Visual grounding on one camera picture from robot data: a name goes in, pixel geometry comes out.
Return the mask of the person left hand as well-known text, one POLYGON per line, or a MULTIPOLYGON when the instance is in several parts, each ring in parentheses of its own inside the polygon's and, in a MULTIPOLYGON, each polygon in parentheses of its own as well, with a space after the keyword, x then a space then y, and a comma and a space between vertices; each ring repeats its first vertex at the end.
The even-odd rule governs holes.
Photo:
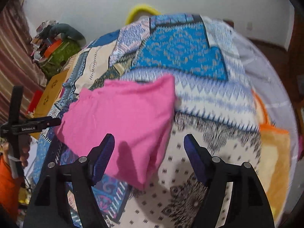
MULTIPOLYGON (((30 151, 30 143, 31 143, 31 136, 30 135, 19 135, 19 150, 20 150, 20 162, 23 167, 28 165, 28 158, 29 158, 29 151, 30 151)), ((3 159, 4 162, 9 165, 9 148, 10 144, 5 142, 2 144, 3 149, 3 159)))

